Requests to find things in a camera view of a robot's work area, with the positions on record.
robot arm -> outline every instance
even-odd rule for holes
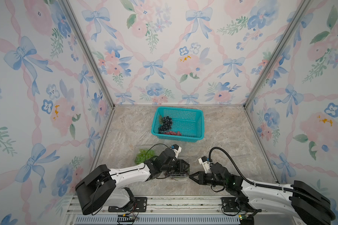
[[[223,151],[231,160],[240,176],[230,174],[220,163],[212,163],[210,158],[214,149]],[[330,225],[335,219],[330,210],[330,201],[319,192],[301,181],[290,184],[270,184],[256,182],[245,178],[229,154],[218,147],[199,159],[205,171],[199,171],[189,176],[201,185],[223,186],[236,197],[235,204],[239,211],[253,212],[259,209],[280,212],[301,218],[308,225]]]
[[[75,187],[84,215],[92,214],[102,206],[115,206],[128,211],[135,198],[129,188],[124,186],[155,179],[162,172],[176,170],[177,157],[181,147],[172,145],[159,156],[152,157],[136,166],[123,169],[108,169],[100,165],[87,175]]]

teal plastic basket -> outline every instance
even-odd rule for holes
[[[182,133],[181,136],[160,134],[158,129],[159,115],[169,116],[173,120],[171,131]],[[181,142],[196,142],[204,138],[204,114],[202,110],[190,110],[173,107],[158,107],[156,110],[151,133],[161,139]]]

marble floor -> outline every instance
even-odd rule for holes
[[[152,106],[118,106],[115,109],[108,136],[100,154],[98,165],[106,164],[108,168],[133,166],[136,145],[177,144],[182,147],[181,156],[188,157],[191,173],[202,171],[198,158],[208,156],[212,147],[226,150],[236,162],[240,171],[247,178],[274,183],[248,119],[242,107],[181,107],[199,109],[204,113],[205,136],[196,143],[178,142],[159,139],[151,133],[153,117],[157,107]],[[234,166],[224,153],[214,150],[213,162],[227,167],[230,173],[238,175]],[[198,185],[189,178],[154,179],[136,182],[128,186],[134,195],[228,195],[226,191],[215,193],[210,186]]]

black cable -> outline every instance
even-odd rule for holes
[[[240,209],[239,209],[239,211],[237,212],[237,214],[235,214],[235,215],[226,214],[226,213],[223,211],[223,208],[224,208],[224,206],[222,206],[222,213],[223,213],[224,215],[227,215],[227,216],[236,216],[236,215],[238,215],[238,214],[241,212],[241,207],[240,207]]]
[[[261,209],[255,210],[251,215],[249,215],[247,218],[254,217],[257,213],[261,212]]]
[[[108,177],[110,177],[110,176],[111,176],[111,175],[104,177],[104,178],[99,182],[99,185],[98,185],[97,188],[95,189],[94,196],[93,196],[93,202],[91,203],[91,215],[92,215],[92,216],[96,215],[96,214],[103,208],[103,207],[101,207],[95,214],[93,214],[95,194],[96,194],[98,188],[101,186],[101,183],[102,183],[106,178],[108,178]]]
[[[240,172],[240,170],[238,169],[237,165],[235,164],[235,162],[233,161],[232,157],[230,157],[230,155],[222,148],[220,147],[213,147],[210,151],[209,151],[209,162],[212,162],[212,151],[214,149],[218,149],[222,152],[224,152],[224,154],[229,158],[229,160],[232,162],[232,164],[234,165],[235,169],[237,170],[237,172],[239,173],[239,175],[243,178],[243,180],[245,180],[246,182],[250,183],[251,185],[256,185],[258,187],[265,187],[265,188],[271,188],[271,189],[276,189],[276,190],[282,190],[281,187],[279,186],[273,186],[273,185],[266,185],[266,184],[255,184],[254,182],[248,180],[247,178],[245,178],[243,176],[243,174]],[[324,210],[329,214],[329,217],[331,220],[335,220],[336,215],[333,213],[333,211],[331,209],[329,209],[327,206],[325,206],[323,203],[321,203],[320,201],[318,201],[317,199],[313,198],[310,195],[307,195],[305,193],[302,193],[300,191],[296,191],[294,189],[290,189],[290,188],[283,188],[283,191],[289,191],[289,192],[293,192],[296,193],[297,195],[300,195],[302,197],[305,197],[313,202],[315,202],[316,204],[320,205],[322,208],[324,208]]]
[[[148,154],[148,152],[154,147],[154,146],[156,146],[156,145],[158,145],[158,144],[155,144],[155,145],[153,145],[151,148],[149,148],[149,150],[145,153],[145,156],[144,156],[144,161],[146,160],[146,155]]]
[[[136,214],[136,216],[135,216],[135,218],[134,218],[134,220],[133,220],[133,222],[131,223],[131,225],[133,225],[133,223],[135,222],[135,220],[136,220],[136,218],[138,217],[138,215],[139,215],[139,212],[138,211],[136,211],[137,212],[137,214]]]
[[[219,191],[214,191],[214,192],[218,193],[218,192],[224,191],[224,189],[225,189],[225,187],[223,187],[223,188],[220,189]]]

floral wallpaper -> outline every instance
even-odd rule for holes
[[[61,224],[110,113],[55,0],[0,1],[0,224]]]
[[[243,104],[300,0],[69,2],[115,104]]]
[[[249,106],[279,181],[329,198],[338,224],[338,0],[313,1]]]

